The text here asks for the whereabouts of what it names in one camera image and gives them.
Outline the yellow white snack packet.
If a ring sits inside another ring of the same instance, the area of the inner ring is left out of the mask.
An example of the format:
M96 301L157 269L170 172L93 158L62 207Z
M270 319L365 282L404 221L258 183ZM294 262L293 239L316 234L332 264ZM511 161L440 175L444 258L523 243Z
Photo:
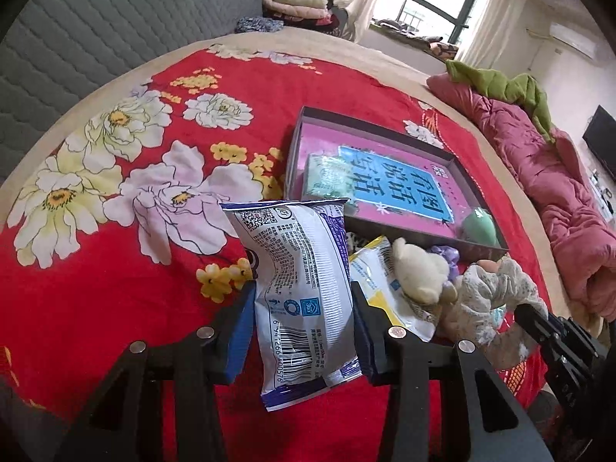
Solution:
M390 241L380 236L350 256L350 277L370 306L383 310L391 324L429 342L437 330L440 306L419 306L405 296L393 272Z

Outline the cream bear purple dress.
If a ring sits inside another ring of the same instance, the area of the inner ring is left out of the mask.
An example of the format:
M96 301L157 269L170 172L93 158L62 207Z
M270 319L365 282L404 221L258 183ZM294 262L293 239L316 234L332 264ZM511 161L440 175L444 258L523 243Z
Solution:
M404 294L420 306L453 305L457 290L447 261L397 238L392 244L393 272Z

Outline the blue white snack packet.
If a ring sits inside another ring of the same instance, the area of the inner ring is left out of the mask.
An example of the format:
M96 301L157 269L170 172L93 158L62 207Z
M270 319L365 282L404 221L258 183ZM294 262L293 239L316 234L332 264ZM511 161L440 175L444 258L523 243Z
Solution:
M251 263L262 403L288 408L361 375L341 199L226 203Z

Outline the white floral scrunchie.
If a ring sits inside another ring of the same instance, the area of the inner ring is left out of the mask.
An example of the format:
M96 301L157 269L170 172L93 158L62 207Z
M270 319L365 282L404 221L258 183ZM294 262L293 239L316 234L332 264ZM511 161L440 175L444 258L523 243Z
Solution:
M440 332L452 341L474 342L494 368L506 370L526 361L537 342L516 322L499 331L493 312L528 305L547 319L548 309L536 283L515 260L504 256L499 261L497 273L475 263L459 275L454 283L457 300L440 316Z

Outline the pink makeup sponge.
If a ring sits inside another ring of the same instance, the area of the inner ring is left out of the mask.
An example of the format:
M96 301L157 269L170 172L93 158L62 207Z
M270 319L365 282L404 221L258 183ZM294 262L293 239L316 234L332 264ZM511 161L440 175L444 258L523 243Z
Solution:
M492 260L479 260L476 265L488 273L497 273L500 267L501 261Z

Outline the green makeup sponge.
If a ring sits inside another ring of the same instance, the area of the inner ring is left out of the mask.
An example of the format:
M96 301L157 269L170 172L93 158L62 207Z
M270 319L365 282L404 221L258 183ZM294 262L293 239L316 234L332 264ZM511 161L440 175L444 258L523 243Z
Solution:
M483 208L474 208L460 226L462 238L467 241L499 247L496 224L492 215Z

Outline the leopard print scrunchie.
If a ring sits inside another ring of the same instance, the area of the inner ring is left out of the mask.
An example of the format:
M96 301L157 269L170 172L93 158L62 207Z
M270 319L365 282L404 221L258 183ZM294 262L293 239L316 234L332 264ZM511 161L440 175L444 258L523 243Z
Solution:
M352 233L352 231L346 232L346 247L348 247L349 256L353 256L354 253L357 253L357 251L363 249L368 245L368 243L370 243L370 240L367 240L356 233Z

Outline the grey shallow cardboard box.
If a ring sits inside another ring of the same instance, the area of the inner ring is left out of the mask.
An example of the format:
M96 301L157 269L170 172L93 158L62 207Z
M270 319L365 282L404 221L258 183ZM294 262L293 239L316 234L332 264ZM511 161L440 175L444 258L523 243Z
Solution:
M450 151L368 121L305 106L291 138L284 196L308 197L310 156L334 156L351 168L348 231L364 239L399 237L423 248L449 245L466 263L497 261L509 251L502 231L473 239L462 224L490 210L479 185Z

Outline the pink blue Chinese book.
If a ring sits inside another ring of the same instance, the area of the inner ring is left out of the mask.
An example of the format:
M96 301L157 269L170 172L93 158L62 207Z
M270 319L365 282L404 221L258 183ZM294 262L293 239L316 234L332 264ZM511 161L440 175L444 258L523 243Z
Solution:
M306 119L289 149L286 196L302 199L310 153L339 156L352 166L350 217L447 240L480 206L473 181L451 152L359 120L353 126Z

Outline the white tv cabinet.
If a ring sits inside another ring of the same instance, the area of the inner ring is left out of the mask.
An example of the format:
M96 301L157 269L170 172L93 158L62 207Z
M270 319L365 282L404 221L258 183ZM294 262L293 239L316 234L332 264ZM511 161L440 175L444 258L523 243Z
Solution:
M615 212L612 203L610 202L611 191L600 184L596 171L588 172L588 178L597 210L599 210L600 215L603 216L603 219L607 222L607 224L614 225Z

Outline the black television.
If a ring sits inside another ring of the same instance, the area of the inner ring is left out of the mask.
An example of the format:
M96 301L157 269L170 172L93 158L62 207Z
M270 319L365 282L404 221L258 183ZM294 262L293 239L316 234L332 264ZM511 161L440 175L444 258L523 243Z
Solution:
M591 118L583 140L612 179L616 178L616 120L601 106Z

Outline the clothes on window sill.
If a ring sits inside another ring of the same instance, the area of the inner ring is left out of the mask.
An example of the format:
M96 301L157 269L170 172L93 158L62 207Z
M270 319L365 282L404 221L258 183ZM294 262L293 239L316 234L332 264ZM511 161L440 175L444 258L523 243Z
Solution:
M376 20L371 23L370 27L380 32L381 35L387 35L395 41L428 53L443 62L445 60L454 60L459 52L459 46L445 42L443 37L438 35L436 37L416 35L407 24L394 20Z

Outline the stack of folded blankets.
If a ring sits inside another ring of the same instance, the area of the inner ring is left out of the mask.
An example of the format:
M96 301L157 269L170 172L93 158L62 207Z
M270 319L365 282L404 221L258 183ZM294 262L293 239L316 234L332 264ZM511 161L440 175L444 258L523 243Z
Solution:
M262 0L263 16L285 26L341 37L348 13L334 0Z

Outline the grey quilted headboard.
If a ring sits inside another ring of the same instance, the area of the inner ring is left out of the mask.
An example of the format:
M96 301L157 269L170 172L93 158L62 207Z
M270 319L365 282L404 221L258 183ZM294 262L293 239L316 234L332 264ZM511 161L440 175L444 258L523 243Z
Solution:
M1 30L1 176L98 88L260 12L261 0L24 0Z

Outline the right cream curtain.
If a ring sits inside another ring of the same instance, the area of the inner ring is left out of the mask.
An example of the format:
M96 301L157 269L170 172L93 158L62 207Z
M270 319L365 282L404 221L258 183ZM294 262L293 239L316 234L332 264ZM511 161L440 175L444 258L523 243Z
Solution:
M479 69L492 69L500 59L524 9L526 0L487 0L484 13L472 29L470 44L456 60Z

